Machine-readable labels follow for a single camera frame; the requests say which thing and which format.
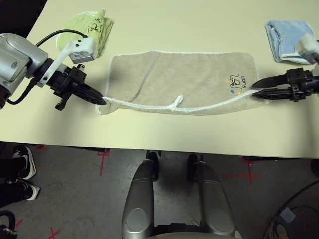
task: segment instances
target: blue towel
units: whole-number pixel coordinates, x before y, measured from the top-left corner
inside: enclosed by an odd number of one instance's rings
[[[271,20],[265,25],[269,44],[275,61],[292,61],[300,64],[309,64],[295,50],[295,44],[306,33],[311,36],[314,31],[305,21]]]

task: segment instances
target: tabletop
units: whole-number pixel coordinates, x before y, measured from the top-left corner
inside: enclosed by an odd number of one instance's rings
[[[264,25],[271,19],[304,20],[316,34],[318,0],[48,0],[28,40],[37,43],[62,29],[72,16],[106,9],[114,21],[102,55],[85,63],[86,83],[104,93],[112,56],[149,50],[248,52],[261,78],[297,64],[276,63]],[[50,58],[55,39],[41,48]],[[72,66],[70,59],[65,60]],[[28,81],[17,89],[16,99]],[[319,157],[319,100],[278,101],[221,115],[191,116],[118,109],[100,116],[95,105],[72,96],[63,111],[48,87],[35,87],[16,106],[0,111],[0,141],[202,152],[273,157]]]

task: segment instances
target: wire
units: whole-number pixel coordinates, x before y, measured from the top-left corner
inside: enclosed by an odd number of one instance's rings
[[[55,32],[51,33],[50,35],[46,36],[45,38],[43,38],[41,41],[39,41],[36,44],[36,46],[39,47],[40,45],[42,45],[43,43],[45,43],[47,40],[49,40],[50,38],[54,37],[55,35],[60,34],[60,33],[66,33],[66,32],[78,34],[78,35],[82,36],[83,38],[87,38],[88,37],[87,35],[83,34],[82,32],[75,31],[75,30],[70,30],[70,29],[59,30],[59,31],[55,31]],[[12,105],[19,104],[29,94],[29,92],[37,84],[37,82],[38,82],[38,80],[36,78],[33,78],[30,81],[29,85],[25,88],[25,90],[23,91],[21,96],[16,101],[12,101],[10,99],[7,99],[7,102],[9,104],[12,104]]]
[[[55,31],[54,33],[51,33],[50,35],[48,35],[45,38],[43,38],[41,41],[39,41],[36,44],[36,46],[39,47],[40,45],[42,45],[43,43],[45,43],[47,40],[49,40],[50,38],[54,37],[55,35],[60,34],[60,33],[66,33],[66,32],[78,34],[78,35],[82,36],[83,38],[87,38],[88,37],[87,35],[84,35],[82,32],[75,31],[75,30],[70,30],[70,29],[59,30],[59,31]]]
[[[314,186],[314,185],[316,185],[318,183],[319,183],[319,179],[314,181],[314,182],[312,182],[311,184],[305,186],[304,188],[302,188],[301,190],[296,192],[294,195],[292,195],[290,198],[288,198],[288,200],[285,201],[285,203],[281,207],[279,207],[279,209],[276,211],[276,213],[270,218],[262,238],[263,239],[266,238],[266,234],[267,234],[267,232],[269,230],[269,227],[271,226],[271,223],[273,222],[275,216],[278,215],[282,209],[284,209],[293,199],[295,199],[297,196],[299,196],[303,191],[307,190],[308,188],[310,188],[310,187],[312,187],[312,186]]]
[[[26,96],[27,94],[32,90],[32,88],[38,83],[38,79],[37,78],[32,78],[31,81],[29,82],[28,86],[25,88],[25,90],[23,91],[23,93],[21,94],[21,96],[16,100],[16,101],[12,101],[10,99],[7,99],[7,102],[12,104],[12,105],[16,105],[19,104]]]
[[[308,205],[302,205],[302,206],[293,207],[293,208],[290,208],[290,210],[294,210],[294,209],[297,209],[297,208],[309,208],[309,209],[313,210],[315,213],[319,213],[316,209],[314,209],[313,207],[308,206]]]

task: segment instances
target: floor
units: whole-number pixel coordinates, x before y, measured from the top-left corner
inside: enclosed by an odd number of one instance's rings
[[[8,144],[4,158],[10,155]],[[30,147],[37,168],[32,182],[41,187],[35,201],[6,207],[16,215],[19,238],[121,238],[121,216],[133,174],[145,150],[111,149],[109,156],[70,147]],[[199,221],[192,185],[186,181],[188,153],[163,152],[159,180],[154,183],[155,224]],[[240,156],[205,154],[229,199],[235,224],[245,239],[260,239],[269,217],[291,195],[317,178],[310,160],[258,161]],[[319,187],[304,192],[290,206],[317,208]],[[291,238],[318,238],[318,216],[308,208],[294,210]]]

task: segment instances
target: red cross mark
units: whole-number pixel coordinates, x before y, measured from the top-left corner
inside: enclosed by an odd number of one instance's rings
[[[233,177],[233,178],[249,178],[249,183],[253,184],[253,178],[259,178],[257,175],[251,174],[251,165],[254,164],[254,161],[246,161],[244,156],[241,157],[242,163],[246,163],[248,167],[248,175],[242,174],[222,174],[223,177]]]
[[[38,147],[35,147],[36,150],[46,150],[48,148],[48,145],[44,145],[44,146],[38,146]]]
[[[102,156],[101,167],[100,167],[100,176],[102,176],[103,168],[104,168],[104,157],[108,157],[110,155],[110,149],[106,153],[98,152],[98,156]]]
[[[254,161],[246,161],[244,156],[241,156],[241,161],[243,163],[246,163],[247,164],[247,167],[248,167],[248,175],[249,175],[249,183],[250,184],[253,184],[253,177],[251,175],[251,165],[253,165],[255,162]]]
[[[50,230],[51,230],[51,236],[49,236],[48,239],[55,239],[55,236],[60,233],[60,230],[56,232],[54,232],[52,228],[50,228]]]
[[[16,224],[15,224],[15,228],[17,228],[18,226],[20,226],[20,224],[22,223],[22,219],[21,220],[19,220]]]

